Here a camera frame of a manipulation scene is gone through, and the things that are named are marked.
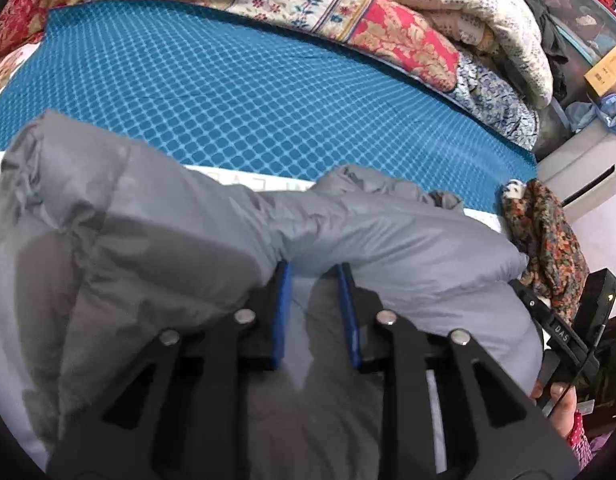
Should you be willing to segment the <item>person's right hand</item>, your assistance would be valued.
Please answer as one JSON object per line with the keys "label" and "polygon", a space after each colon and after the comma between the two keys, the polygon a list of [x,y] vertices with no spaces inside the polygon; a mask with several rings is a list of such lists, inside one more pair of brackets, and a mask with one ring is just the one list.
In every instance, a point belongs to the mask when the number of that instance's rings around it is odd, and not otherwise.
{"label": "person's right hand", "polygon": [[576,388],[567,385],[566,382],[553,382],[550,387],[550,398],[554,405],[548,419],[556,432],[566,439],[575,426],[578,404]]}

